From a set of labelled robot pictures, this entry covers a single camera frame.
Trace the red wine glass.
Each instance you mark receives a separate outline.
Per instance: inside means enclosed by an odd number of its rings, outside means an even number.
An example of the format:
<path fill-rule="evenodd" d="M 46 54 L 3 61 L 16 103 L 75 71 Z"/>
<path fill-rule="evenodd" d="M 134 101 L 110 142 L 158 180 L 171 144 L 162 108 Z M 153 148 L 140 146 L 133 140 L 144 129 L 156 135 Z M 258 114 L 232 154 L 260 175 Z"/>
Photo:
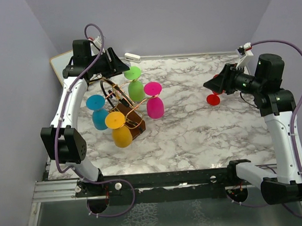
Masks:
<path fill-rule="evenodd" d="M 220 95 L 221 95 L 221 93 L 212 91 L 212 94 L 208 95 L 206 98 L 207 103 L 211 106 L 219 105 L 221 102 L 221 99 L 219 97 Z"/>

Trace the green wine glass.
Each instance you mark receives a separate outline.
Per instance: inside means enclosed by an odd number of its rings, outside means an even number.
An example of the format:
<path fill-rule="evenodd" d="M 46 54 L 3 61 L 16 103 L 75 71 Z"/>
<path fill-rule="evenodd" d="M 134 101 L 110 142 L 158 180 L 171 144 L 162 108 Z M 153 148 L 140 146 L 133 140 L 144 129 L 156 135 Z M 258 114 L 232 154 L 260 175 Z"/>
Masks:
<path fill-rule="evenodd" d="M 124 77 L 130 83 L 128 85 L 128 94 L 132 101 L 142 101 L 145 97 L 144 85 L 139 80 L 141 76 L 141 69 L 137 66 L 131 66 L 130 69 L 124 72 Z"/>

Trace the pink wine glass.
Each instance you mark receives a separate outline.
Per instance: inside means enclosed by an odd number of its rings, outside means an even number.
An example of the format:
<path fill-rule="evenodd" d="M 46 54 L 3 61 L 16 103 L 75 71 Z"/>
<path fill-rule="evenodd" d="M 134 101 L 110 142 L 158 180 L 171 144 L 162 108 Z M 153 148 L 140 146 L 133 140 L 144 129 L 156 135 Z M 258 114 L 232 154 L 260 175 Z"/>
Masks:
<path fill-rule="evenodd" d="M 164 104 L 159 98 L 161 91 L 161 84 L 155 81 L 147 83 L 144 87 L 145 94 L 152 97 L 146 104 L 147 114 L 152 119 L 159 119 L 164 115 Z"/>

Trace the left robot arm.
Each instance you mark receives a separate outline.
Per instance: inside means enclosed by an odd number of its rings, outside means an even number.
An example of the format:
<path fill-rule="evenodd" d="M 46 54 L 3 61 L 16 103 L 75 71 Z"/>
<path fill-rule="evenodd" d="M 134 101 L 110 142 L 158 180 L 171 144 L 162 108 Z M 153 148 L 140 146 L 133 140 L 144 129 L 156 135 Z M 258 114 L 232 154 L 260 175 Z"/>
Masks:
<path fill-rule="evenodd" d="M 91 51 L 91 40 L 78 39 L 72 42 L 72 57 L 62 70 L 63 89 L 59 106 L 50 126 L 43 127 L 40 137 L 57 170 L 65 173 L 73 170 L 88 182 L 87 190 L 100 195 L 105 185 L 101 171 L 87 158 L 87 145 L 77 130 L 78 114 L 82 99 L 96 74 L 110 78 L 128 71 L 129 67 L 116 55 L 113 48 Z"/>

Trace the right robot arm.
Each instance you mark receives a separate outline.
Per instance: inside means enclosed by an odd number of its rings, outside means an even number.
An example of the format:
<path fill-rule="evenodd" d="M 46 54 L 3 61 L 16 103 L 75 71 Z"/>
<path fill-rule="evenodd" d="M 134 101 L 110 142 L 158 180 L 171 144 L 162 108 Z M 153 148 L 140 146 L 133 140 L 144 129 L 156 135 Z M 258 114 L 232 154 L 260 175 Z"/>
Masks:
<path fill-rule="evenodd" d="M 280 87 L 285 63 L 281 56 L 261 54 L 253 76 L 238 64 L 225 64 L 222 71 L 203 86 L 213 92 L 230 95 L 236 91 L 251 94 L 271 134 L 276 157 L 276 173 L 256 168 L 248 160 L 232 161 L 226 179 L 231 185 L 243 180 L 258 187 L 269 205 L 302 200 L 302 148 L 293 148 L 292 138 L 298 134 L 290 124 L 296 104 L 293 94 Z"/>

